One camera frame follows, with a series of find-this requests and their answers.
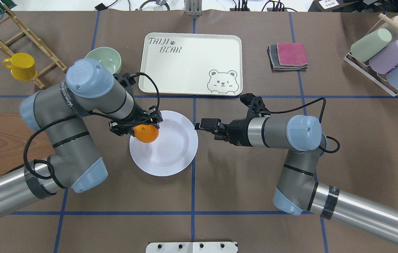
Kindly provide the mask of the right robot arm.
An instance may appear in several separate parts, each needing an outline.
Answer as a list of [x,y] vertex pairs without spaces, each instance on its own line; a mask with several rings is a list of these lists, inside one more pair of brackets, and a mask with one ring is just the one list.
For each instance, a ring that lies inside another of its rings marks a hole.
[[315,180],[319,157],[328,144],[316,117],[252,115],[228,124],[218,118],[203,118],[195,129],[236,146],[287,149],[273,197],[278,209],[293,215],[310,211],[398,245],[398,210]]

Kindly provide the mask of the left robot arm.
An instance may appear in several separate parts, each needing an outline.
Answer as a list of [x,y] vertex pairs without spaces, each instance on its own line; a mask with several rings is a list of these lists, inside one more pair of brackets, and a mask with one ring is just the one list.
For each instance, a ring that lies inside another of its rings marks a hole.
[[143,110],[131,92],[133,79],[144,75],[113,74],[99,61],[84,58],[59,85],[25,99],[21,118],[34,134],[25,145],[23,165],[0,177],[0,217],[62,189],[82,193],[107,178],[84,122],[94,110],[110,120],[110,131],[118,136],[134,136],[133,129],[142,124],[159,128],[159,105]]

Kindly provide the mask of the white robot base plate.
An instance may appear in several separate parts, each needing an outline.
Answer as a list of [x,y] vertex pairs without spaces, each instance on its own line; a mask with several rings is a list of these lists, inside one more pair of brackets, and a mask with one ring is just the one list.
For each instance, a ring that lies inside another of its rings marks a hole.
[[238,253],[237,242],[159,242],[149,243],[146,253]]

